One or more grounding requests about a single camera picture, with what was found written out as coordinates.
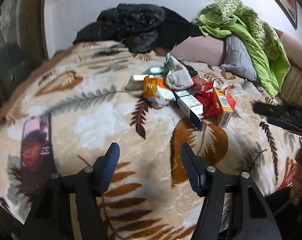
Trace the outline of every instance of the white sock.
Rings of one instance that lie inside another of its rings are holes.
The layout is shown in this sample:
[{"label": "white sock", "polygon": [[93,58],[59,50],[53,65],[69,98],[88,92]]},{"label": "white sock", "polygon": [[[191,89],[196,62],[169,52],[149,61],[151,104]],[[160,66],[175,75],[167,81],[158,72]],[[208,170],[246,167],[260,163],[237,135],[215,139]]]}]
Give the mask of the white sock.
[{"label": "white sock", "polygon": [[175,57],[169,53],[166,56],[165,66],[170,70],[165,80],[170,89],[182,90],[193,85],[189,71]]}]

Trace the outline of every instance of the person on phone screen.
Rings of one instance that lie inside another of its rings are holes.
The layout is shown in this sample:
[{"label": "person on phone screen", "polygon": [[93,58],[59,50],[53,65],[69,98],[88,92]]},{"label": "person on phone screen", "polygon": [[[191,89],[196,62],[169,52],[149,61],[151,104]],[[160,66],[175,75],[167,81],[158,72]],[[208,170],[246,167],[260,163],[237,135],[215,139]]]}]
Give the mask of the person on phone screen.
[{"label": "person on phone screen", "polygon": [[22,141],[22,184],[29,196],[41,190],[53,173],[48,133],[43,126],[40,122],[40,129],[29,132]]}]

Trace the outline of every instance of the green fabric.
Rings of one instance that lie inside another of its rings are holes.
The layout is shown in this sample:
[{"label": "green fabric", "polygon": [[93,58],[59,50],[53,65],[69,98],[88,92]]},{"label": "green fabric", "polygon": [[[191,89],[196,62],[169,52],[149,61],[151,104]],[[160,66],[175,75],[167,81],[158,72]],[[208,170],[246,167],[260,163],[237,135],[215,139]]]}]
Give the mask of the green fabric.
[{"label": "green fabric", "polygon": [[290,69],[283,45],[274,31],[258,14],[239,0],[208,5],[196,22],[204,36],[224,38],[238,35],[249,53],[261,85],[274,98],[281,90]]}]

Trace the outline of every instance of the orange and white package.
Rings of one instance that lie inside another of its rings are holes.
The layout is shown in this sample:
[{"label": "orange and white package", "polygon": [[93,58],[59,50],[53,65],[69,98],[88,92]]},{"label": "orange and white package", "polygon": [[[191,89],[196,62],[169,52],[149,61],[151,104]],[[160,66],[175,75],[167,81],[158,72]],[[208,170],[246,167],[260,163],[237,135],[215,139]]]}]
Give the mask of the orange and white package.
[{"label": "orange and white package", "polygon": [[143,81],[143,97],[150,101],[154,108],[161,108],[170,101],[175,101],[173,92],[166,86],[162,78],[145,77]]}]

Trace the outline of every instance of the puffer jacket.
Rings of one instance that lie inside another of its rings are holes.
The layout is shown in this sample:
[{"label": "puffer jacket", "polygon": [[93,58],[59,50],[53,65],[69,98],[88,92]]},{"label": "puffer jacket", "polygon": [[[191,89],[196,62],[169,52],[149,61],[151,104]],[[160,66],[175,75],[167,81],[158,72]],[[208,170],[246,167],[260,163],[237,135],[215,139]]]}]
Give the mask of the puffer jacket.
[{"label": "puffer jacket", "polygon": [[80,30],[73,44],[114,40],[123,42],[132,53],[148,53],[157,46],[157,28],[164,18],[164,9],[157,5],[119,4],[102,11],[97,22]]}]

